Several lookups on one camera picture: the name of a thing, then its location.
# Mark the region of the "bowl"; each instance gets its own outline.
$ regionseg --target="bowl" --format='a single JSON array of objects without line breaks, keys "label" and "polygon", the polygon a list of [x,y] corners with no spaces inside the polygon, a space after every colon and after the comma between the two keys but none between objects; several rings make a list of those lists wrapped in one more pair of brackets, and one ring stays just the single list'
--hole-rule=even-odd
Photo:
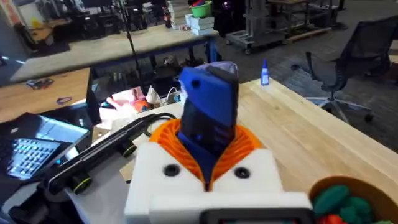
[{"label": "bowl", "polygon": [[398,223],[397,204],[382,190],[352,177],[333,176],[319,180],[310,189],[310,200],[312,201],[320,192],[333,185],[345,185],[349,188],[352,196],[361,197],[368,201],[372,207],[375,221],[390,220],[392,223]]}]

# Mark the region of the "gray office chair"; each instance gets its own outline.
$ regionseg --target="gray office chair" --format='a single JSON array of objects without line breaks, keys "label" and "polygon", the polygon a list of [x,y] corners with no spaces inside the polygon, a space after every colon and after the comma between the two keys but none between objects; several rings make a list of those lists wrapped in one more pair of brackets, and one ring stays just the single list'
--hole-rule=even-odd
[{"label": "gray office chair", "polygon": [[398,16],[378,21],[361,21],[356,26],[352,37],[344,47],[340,56],[329,61],[317,60],[310,52],[306,53],[307,64],[291,66],[292,70],[302,69],[309,73],[313,80],[323,83],[322,90],[330,92],[330,97],[308,97],[307,99],[321,108],[328,105],[337,110],[343,121],[349,123],[340,105],[352,109],[365,110],[366,122],[373,120],[371,108],[335,98],[335,92],[343,89],[354,75],[362,75],[380,65],[388,58],[389,47],[397,30]]}]

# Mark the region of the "chair wheel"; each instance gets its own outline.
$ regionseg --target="chair wheel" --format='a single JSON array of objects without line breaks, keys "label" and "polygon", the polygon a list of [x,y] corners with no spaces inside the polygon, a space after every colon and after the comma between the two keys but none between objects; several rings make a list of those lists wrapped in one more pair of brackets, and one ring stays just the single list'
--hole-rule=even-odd
[{"label": "chair wheel", "polygon": [[244,53],[245,53],[246,55],[250,55],[250,54],[251,54],[251,49],[250,49],[250,48],[244,49]]},{"label": "chair wheel", "polygon": [[365,116],[365,122],[367,122],[367,123],[370,123],[370,122],[372,122],[373,121],[373,115],[371,115],[371,114],[367,114],[366,116]]},{"label": "chair wheel", "polygon": [[299,65],[291,65],[291,66],[290,66],[290,69],[291,69],[292,71],[296,71],[296,70],[298,70],[299,68],[300,68]]}]

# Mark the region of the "green object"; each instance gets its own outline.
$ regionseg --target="green object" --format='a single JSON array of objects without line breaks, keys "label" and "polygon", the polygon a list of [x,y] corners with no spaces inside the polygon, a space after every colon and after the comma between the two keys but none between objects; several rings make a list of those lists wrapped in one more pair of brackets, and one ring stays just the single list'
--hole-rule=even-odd
[{"label": "green object", "polygon": [[334,185],[321,192],[312,202],[316,217],[324,216],[344,204],[349,196],[349,188],[344,185]]},{"label": "green object", "polygon": [[363,224],[362,218],[359,217],[359,216],[357,216],[357,217],[355,218],[354,224]]},{"label": "green object", "polygon": [[369,213],[367,215],[362,215],[361,218],[364,224],[373,223],[372,213]]},{"label": "green object", "polygon": [[343,207],[340,209],[339,216],[346,223],[355,223],[355,220],[357,219],[356,209],[354,206]]},{"label": "green object", "polygon": [[349,197],[345,202],[346,206],[354,206],[360,215],[367,215],[372,212],[370,204],[360,197]]},{"label": "green object", "polygon": [[393,222],[390,220],[384,220],[384,221],[375,222],[374,224],[393,224]]},{"label": "green object", "polygon": [[211,15],[211,1],[206,1],[201,6],[192,7],[192,14],[195,18],[205,18]]}]

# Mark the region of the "black cable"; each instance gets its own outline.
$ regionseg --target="black cable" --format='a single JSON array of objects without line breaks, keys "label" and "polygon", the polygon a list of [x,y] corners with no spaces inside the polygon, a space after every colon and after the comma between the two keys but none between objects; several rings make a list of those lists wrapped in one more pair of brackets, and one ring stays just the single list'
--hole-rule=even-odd
[{"label": "black cable", "polygon": [[159,114],[155,114],[153,117],[150,118],[150,121],[147,125],[147,127],[144,130],[144,134],[148,137],[150,137],[152,135],[152,133],[150,133],[148,131],[148,128],[153,125],[156,121],[161,121],[161,120],[171,120],[171,119],[176,119],[176,117],[170,113],[159,113]]}]

